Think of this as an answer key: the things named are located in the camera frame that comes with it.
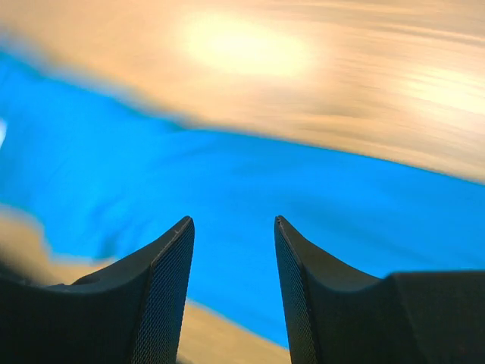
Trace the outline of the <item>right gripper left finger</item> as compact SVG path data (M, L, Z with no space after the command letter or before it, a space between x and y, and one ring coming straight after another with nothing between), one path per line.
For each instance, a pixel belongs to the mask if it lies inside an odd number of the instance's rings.
M1 361L176 362L194 235L184 217L72 284L45 285L2 262Z

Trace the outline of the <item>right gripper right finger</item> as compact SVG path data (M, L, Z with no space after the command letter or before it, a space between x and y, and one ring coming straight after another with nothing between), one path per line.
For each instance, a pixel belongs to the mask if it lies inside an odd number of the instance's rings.
M274 223L294 363L482 363L484 273L394 272L376 278Z

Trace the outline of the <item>blue t shirt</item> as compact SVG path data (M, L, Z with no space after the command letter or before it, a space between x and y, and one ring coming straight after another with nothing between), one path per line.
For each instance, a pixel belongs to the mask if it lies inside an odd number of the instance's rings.
M193 218L191 299L286 345L274 219L376 276L484 266L484 188L391 162L188 130L1 53L1 201L57 254L122 258Z

